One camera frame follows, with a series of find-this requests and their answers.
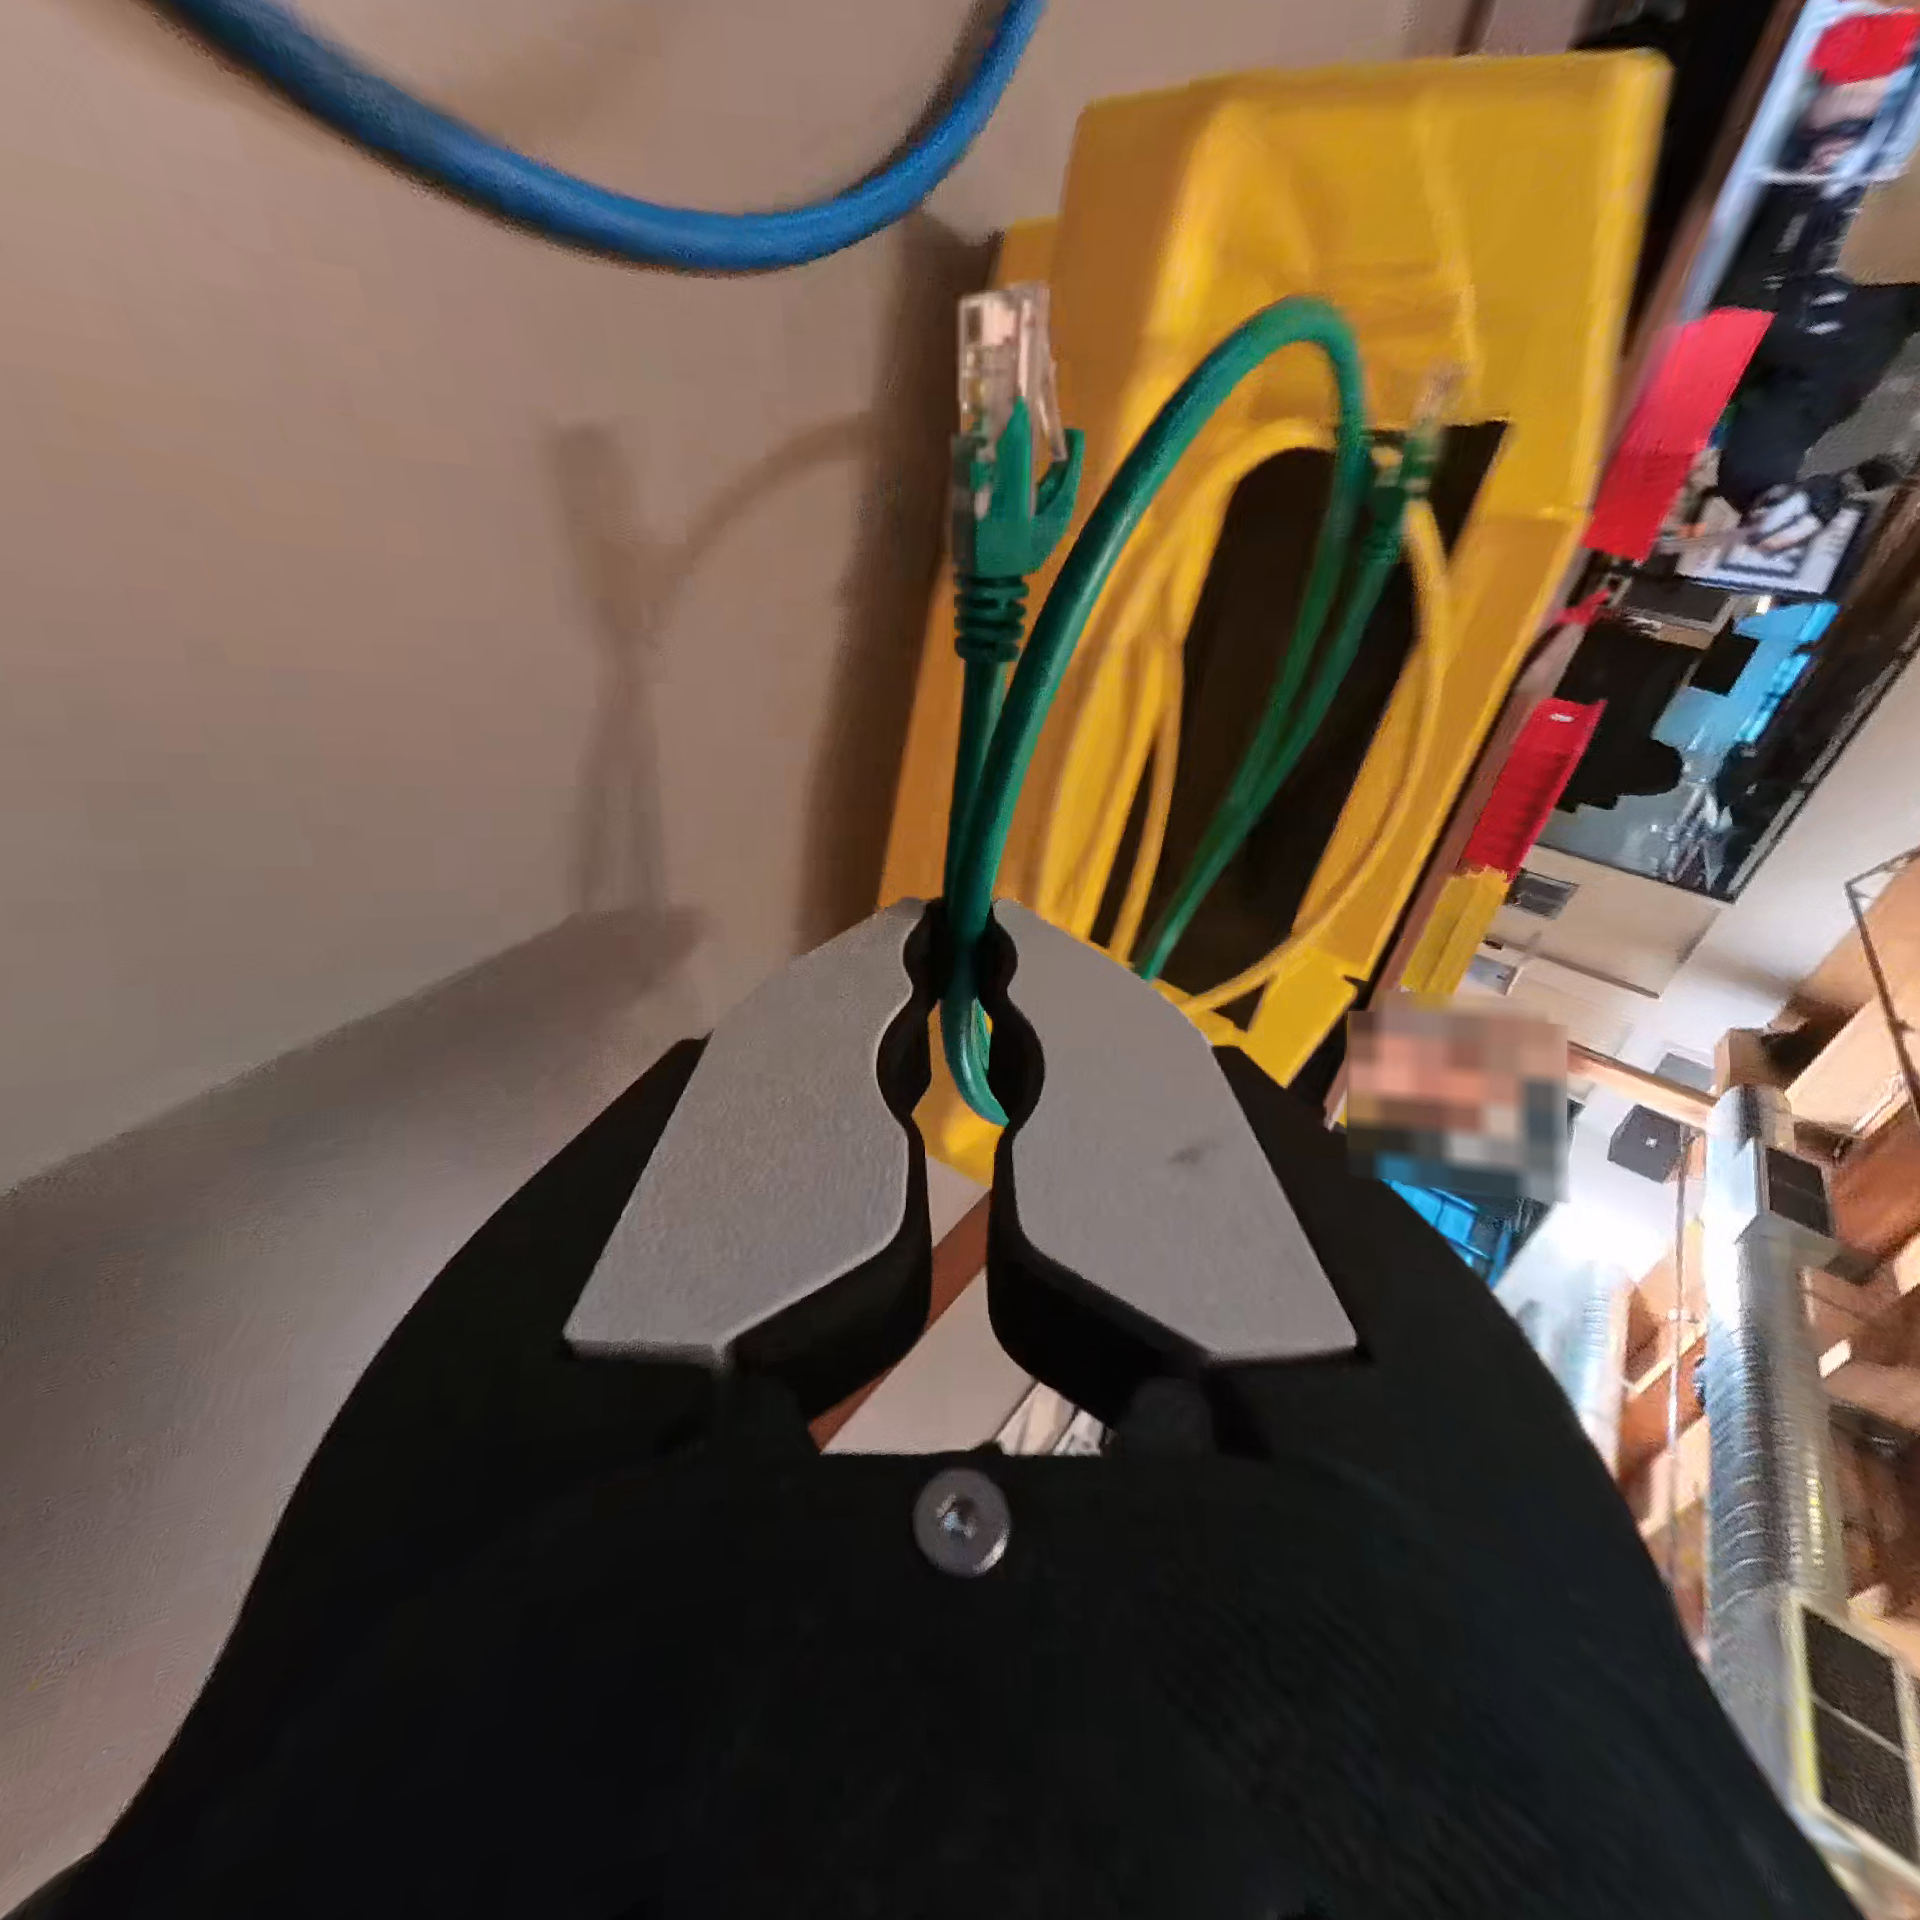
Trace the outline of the yellow plastic bin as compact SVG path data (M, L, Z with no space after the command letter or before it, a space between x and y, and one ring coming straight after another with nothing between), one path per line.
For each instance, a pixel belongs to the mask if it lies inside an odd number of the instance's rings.
M1393 974L1434 851L1548 633L1599 476L1665 118L1653 55L1244 73L1094 103L1055 214L987 285L1039 281L1075 524L1204 355L1284 298L1358 341L1373 431L1434 406L1430 501L1367 642L1161 993L1326 1097ZM1290 347L1242 380L1105 588L999 870L1117 958L1147 954L1281 674L1327 494L1337 394Z

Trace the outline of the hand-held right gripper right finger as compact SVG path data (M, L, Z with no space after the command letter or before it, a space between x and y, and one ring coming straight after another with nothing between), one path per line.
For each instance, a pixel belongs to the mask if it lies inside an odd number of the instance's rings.
M1355 1325L1202 1031L1020 902L993 1018L987 1299L999 1343L1097 1419L1154 1380L1348 1361Z

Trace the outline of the red storage bin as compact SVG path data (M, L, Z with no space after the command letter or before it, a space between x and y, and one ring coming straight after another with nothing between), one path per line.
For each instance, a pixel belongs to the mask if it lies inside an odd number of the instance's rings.
M1643 562L1774 315L1716 306L1667 326L1595 491L1580 547Z
M1542 700L1523 724L1458 867L1513 878L1539 844L1593 742L1604 702Z

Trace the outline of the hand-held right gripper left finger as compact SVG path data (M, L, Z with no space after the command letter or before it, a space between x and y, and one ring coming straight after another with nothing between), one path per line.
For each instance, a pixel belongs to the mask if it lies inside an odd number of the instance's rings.
M875 1374L929 1308L932 911L902 899L732 1009L564 1324L710 1374Z

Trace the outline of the long yellow storage bin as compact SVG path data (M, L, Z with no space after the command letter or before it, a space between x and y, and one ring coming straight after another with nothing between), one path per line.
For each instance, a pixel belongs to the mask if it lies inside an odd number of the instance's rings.
M1454 996L1493 930L1507 890L1508 876L1500 868L1470 867L1450 876L1411 951L1399 987L1421 1001Z

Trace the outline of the spiral metal air duct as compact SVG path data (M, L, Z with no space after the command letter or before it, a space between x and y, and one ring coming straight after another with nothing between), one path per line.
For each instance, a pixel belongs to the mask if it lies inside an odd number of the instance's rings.
M1702 1665L1863 1915L1917 1915L1915 1669L1850 1607L1833 1405L1803 1274L1836 1249L1785 1097L1711 1106L1700 1205Z

